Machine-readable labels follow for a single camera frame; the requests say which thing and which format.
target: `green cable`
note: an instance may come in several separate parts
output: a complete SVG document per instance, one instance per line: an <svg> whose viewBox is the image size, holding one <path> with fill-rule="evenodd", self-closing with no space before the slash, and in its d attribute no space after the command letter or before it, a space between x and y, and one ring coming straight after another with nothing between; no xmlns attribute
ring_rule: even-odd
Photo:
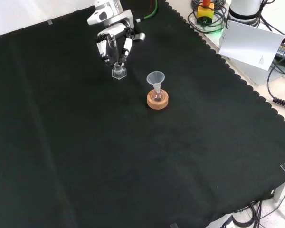
<svg viewBox="0 0 285 228"><path fill-rule="evenodd" d="M150 15L145 16L144 19L153 17L156 14L157 9L158 9L158 0L155 0L155 9L154 9L154 11Z"/></svg>

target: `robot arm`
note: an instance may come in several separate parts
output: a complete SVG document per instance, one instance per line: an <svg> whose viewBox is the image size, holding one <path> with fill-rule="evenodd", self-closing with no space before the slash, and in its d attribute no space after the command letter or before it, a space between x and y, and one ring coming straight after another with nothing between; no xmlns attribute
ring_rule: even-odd
<svg viewBox="0 0 285 228"><path fill-rule="evenodd" d="M107 65L124 66L132 49L133 40L144 40L145 34L135 33L133 15L124 11L119 0L97 0L96 11L87 20L89 25L104 23L109 26L98 33L97 47L100 58ZM119 55L116 40L125 37L122 53Z"/></svg>

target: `white card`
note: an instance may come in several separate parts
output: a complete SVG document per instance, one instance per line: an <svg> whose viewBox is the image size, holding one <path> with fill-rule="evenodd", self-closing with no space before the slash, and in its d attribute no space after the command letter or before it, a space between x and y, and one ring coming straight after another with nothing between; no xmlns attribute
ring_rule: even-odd
<svg viewBox="0 0 285 228"><path fill-rule="evenodd" d="M228 30L219 53L268 70L284 36L235 21L227 23Z"/></svg>

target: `wooden holder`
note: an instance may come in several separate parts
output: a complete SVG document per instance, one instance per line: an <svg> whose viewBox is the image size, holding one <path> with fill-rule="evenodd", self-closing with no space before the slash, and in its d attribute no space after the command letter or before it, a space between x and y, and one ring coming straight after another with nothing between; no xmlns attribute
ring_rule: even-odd
<svg viewBox="0 0 285 228"><path fill-rule="evenodd" d="M153 92L153 90L151 90L148 95L147 95L147 103L148 103L148 106L151 108L151 109L155 109L155 110L161 110L161 109L164 109L165 107L167 107L168 105L168 101L169 101L169 96L167 94L166 91L162 90L163 93L165 94L165 98L163 101L160 101L160 102L156 102L156 101L153 101L151 99L151 94Z"/></svg>

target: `table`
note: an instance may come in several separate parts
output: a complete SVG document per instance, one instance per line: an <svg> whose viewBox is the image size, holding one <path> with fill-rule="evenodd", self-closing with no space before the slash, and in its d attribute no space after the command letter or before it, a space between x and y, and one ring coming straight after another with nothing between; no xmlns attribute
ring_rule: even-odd
<svg viewBox="0 0 285 228"><path fill-rule="evenodd" d="M92 10L0 37L0 227L204 228L285 181L285 123L175 12L140 25L118 81ZM146 106L154 70L161 112Z"/></svg>
<svg viewBox="0 0 285 228"><path fill-rule="evenodd" d="M184 19L186 19L187 21L187 16L192 12L192 9L190 6L190 0L167 0L167 2L173 7L173 9L177 10L177 12L180 13L180 15L184 17ZM263 14L265 18L268 18L267 21L270 24L272 24L273 26L275 26L276 28L280 29L282 32L285 33L285 23L283 23L282 25L277 24L277 20L275 20L275 15L276 15L275 13L277 9L279 8L277 7L277 4L282 5L280 1L276 1L274 4L269 5L269 7L266 6L265 9L263 10ZM210 45L212 49L214 49L217 53L219 52L219 48L218 48L219 38L217 36L205 35L201 33L200 35L203 36L207 44ZM262 85L262 86L254 85L254 83L248 80L249 76L245 75L244 72L241 72L233 61L231 61L227 57L223 57L223 58L230 65L230 67L237 74L241 76L242 80L245 80L248 83L248 85L251 85L255 91L259 92L260 96L264 97L266 101L272 105L272 108L276 109L277 113L279 115L282 115L285 119L285 108L282 108L272 102L272 97L269 95L266 85ZM274 93L276 97L285 100L285 76L270 82L269 86L270 86L272 93ZM280 197L284 195L283 194L284 190L285 190L285 183L277 189L276 196L278 196L278 198L276 200L279 200ZM207 228L220 227L231 215L232 214L223 216L221 219L218 219L217 221L212 222Z"/></svg>
<svg viewBox="0 0 285 228"><path fill-rule="evenodd" d="M175 9L184 19L187 20L187 16L192 12L191 6L190 6L190 0L167 0L167 2ZM269 4L266 7L264 7L263 15L264 18L273 26L275 26L277 29L280 29L282 32L285 33L285 23L280 24L278 18L276 18L277 11L279 10L279 6L285 4L284 1L276 1L273 4ZM217 53L219 52L219 49L217 46L212 42L208 37L206 37L204 34L200 34L203 36L203 38L206 40L207 44L211 46L212 49L214 49ZM243 72L241 72L237 66L227 57L223 57L227 63L230 65L230 67L239 75L241 75L241 78L249 85L253 87L255 91L257 91L260 96L264 97L267 102L269 102L274 109L277 110L277 113L284 117L285 119L285 108L278 106L277 104L272 102L272 97L269 95L267 86L255 86L253 83L251 83L247 78L249 76L246 76ZM279 78L277 80L274 80L270 83L270 90L274 94L274 96L285 100L285 76L282 78Z"/></svg>

